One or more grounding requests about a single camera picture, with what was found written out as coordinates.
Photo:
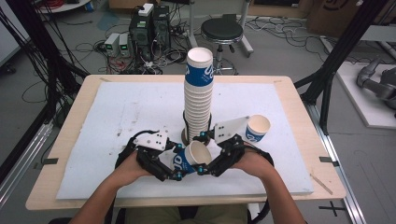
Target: white paper sheet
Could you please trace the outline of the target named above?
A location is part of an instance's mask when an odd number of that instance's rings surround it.
[[[167,130],[172,141],[181,143],[184,91],[182,83],[112,83],[100,86],[91,110],[71,152],[57,199],[86,199],[114,169],[118,154],[135,133]],[[271,130],[257,147],[271,153],[276,169],[292,194],[313,192],[299,148],[273,84],[215,83],[212,125],[218,121],[262,114],[271,120]],[[244,136],[245,130],[239,130]],[[219,148],[211,142],[213,159]],[[169,165],[174,157],[164,152]],[[119,198],[156,198],[214,195],[263,195],[258,178],[240,170],[227,170],[220,177],[187,175],[182,181],[161,182],[142,177],[119,190]]]

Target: cardboard box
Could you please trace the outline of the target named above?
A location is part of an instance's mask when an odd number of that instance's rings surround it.
[[[138,6],[143,6],[145,3],[157,4],[160,3],[161,0],[108,0],[108,4],[110,8],[125,8],[125,9],[133,9]]]
[[[315,1],[306,21],[306,30],[312,34],[339,37],[359,8],[356,0]]]
[[[300,0],[299,10],[309,13],[306,22],[309,33],[339,37],[359,10],[356,3],[357,0]],[[382,19],[393,3],[394,0],[388,0],[373,24]],[[395,17],[396,8],[390,12],[384,23],[391,22]]]

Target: tape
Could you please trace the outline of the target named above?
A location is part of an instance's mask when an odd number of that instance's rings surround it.
[[[340,162],[332,161],[332,158],[330,157],[319,157],[319,159],[321,162],[331,162],[334,167],[340,166]]]
[[[50,165],[58,163],[59,158],[44,159],[43,165]]]

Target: forearm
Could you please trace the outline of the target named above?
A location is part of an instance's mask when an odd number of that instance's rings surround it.
[[[303,215],[275,169],[271,175],[261,180],[275,223],[305,223]]]
[[[114,200],[119,187],[115,186],[111,180],[102,182],[90,199],[85,202],[70,223],[103,223],[106,212]]]

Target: black stool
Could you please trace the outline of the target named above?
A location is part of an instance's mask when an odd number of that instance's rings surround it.
[[[204,21],[201,26],[202,37],[207,41],[219,44],[216,60],[214,61],[214,74],[221,74],[224,70],[233,70],[232,75],[236,75],[236,69],[233,63],[222,58],[222,46],[229,45],[230,51],[234,53],[231,44],[239,42],[244,36],[242,26],[234,20],[215,18]],[[225,61],[230,67],[223,67],[222,62]]]

